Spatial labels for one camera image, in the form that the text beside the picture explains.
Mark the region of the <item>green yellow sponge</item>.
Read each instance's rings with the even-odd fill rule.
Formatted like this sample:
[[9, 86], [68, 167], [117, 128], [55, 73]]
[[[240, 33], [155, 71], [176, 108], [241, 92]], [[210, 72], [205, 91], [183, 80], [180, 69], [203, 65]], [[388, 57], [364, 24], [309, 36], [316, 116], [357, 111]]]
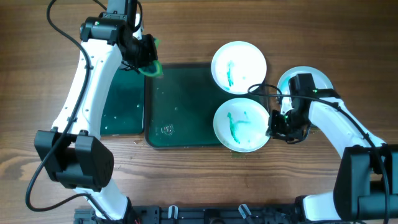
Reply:
[[136, 62], [136, 71], [147, 77], [162, 75], [162, 64], [158, 60], [157, 47], [159, 40], [150, 34], [143, 36], [139, 42], [139, 53]]

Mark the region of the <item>white plate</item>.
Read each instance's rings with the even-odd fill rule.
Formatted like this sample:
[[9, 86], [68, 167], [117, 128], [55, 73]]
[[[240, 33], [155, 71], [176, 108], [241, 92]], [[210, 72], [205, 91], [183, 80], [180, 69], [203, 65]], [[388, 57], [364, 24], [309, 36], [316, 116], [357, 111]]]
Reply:
[[[310, 88], [310, 90], [314, 89], [334, 89], [329, 78], [321, 71], [316, 68], [309, 66], [298, 66], [287, 70], [279, 79], [277, 87], [281, 90], [283, 95], [293, 95], [294, 93], [290, 92], [289, 80], [293, 77], [296, 77], [298, 74], [310, 73], [313, 78], [313, 82], [315, 84], [314, 88]], [[311, 93], [296, 93], [297, 95], [305, 95], [311, 96]], [[282, 103], [280, 106], [281, 114], [285, 115], [288, 111], [292, 110], [292, 101], [293, 98], [283, 97]], [[316, 109], [314, 109], [315, 114], [312, 116], [322, 117], [321, 112], [321, 103], [316, 103]]]
[[213, 129], [228, 149], [253, 152], [270, 140], [267, 134], [269, 118], [268, 111], [260, 103], [249, 98], [234, 98], [216, 110]]
[[243, 95], [250, 86], [266, 78], [267, 62], [262, 52], [249, 42], [234, 41], [224, 44], [214, 54], [211, 74], [224, 91]]

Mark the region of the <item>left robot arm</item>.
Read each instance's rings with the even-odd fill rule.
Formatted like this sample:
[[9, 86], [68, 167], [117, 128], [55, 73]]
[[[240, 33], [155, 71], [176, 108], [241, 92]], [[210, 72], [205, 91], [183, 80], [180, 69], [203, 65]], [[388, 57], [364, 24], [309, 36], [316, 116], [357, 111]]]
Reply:
[[139, 223], [130, 199], [115, 184], [114, 157], [100, 141], [101, 120], [118, 70], [147, 77], [162, 74], [159, 41], [144, 33], [139, 1], [110, 1], [80, 27], [75, 45], [80, 59], [65, 104], [48, 131], [38, 131], [34, 146], [39, 170], [84, 197], [98, 223]]

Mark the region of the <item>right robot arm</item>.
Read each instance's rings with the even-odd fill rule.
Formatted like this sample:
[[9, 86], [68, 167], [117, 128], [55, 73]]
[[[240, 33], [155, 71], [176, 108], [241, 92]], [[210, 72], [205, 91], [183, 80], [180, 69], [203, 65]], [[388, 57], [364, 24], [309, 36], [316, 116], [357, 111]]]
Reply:
[[333, 191], [301, 199], [308, 221], [397, 218], [397, 145], [371, 134], [346, 108], [327, 78], [283, 75], [267, 134], [297, 144], [316, 126], [341, 157]]

